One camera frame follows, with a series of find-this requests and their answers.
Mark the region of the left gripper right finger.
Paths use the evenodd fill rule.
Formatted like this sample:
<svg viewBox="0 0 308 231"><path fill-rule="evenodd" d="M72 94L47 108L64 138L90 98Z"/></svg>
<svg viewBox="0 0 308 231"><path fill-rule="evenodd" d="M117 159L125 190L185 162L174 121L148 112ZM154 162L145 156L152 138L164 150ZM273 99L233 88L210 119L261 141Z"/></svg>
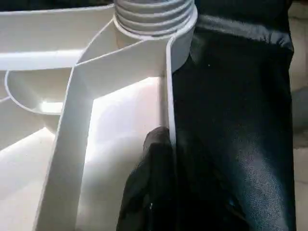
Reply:
<svg viewBox="0 0 308 231"><path fill-rule="evenodd" d="M232 187L197 136L178 132L176 157L180 230L250 230Z"/></svg>

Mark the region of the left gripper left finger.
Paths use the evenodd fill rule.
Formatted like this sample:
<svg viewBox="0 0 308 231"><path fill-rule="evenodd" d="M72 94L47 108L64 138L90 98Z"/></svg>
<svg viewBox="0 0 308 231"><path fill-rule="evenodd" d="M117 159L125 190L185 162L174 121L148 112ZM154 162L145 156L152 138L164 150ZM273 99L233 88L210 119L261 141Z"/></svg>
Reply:
<svg viewBox="0 0 308 231"><path fill-rule="evenodd" d="M141 161L126 180L116 230L174 231L177 186L174 156L166 127L150 131Z"/></svg>

